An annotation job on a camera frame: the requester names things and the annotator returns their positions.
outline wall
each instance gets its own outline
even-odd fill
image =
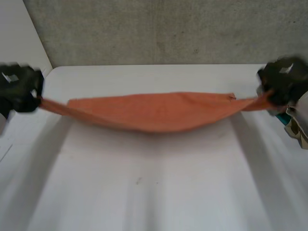
[[[22,0],[0,1],[0,62],[27,63],[44,76],[52,70]]]
[[[308,58],[306,0],[24,0],[54,67]]]

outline white surface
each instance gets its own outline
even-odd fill
[[[45,97],[66,102],[168,91],[247,97],[255,95],[259,67],[60,67],[49,74]],[[266,112],[172,135],[59,118],[43,111],[24,117],[0,162],[1,231],[307,230],[307,152]]]
[[[0,1],[0,62],[26,63],[44,71],[52,70],[22,0]]]

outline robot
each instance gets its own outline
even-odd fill
[[[270,114],[285,125],[295,121],[303,134],[308,134],[308,64],[300,57],[283,57],[268,63],[257,75],[261,83],[257,91],[267,92],[268,101],[277,108]],[[30,113],[39,107],[43,83],[39,70],[0,64],[0,133],[11,111]]]

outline orange towel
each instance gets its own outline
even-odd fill
[[[272,108],[266,96],[235,99],[234,94],[176,92],[70,100],[43,99],[41,108],[109,128],[179,132],[199,128],[239,111]]]

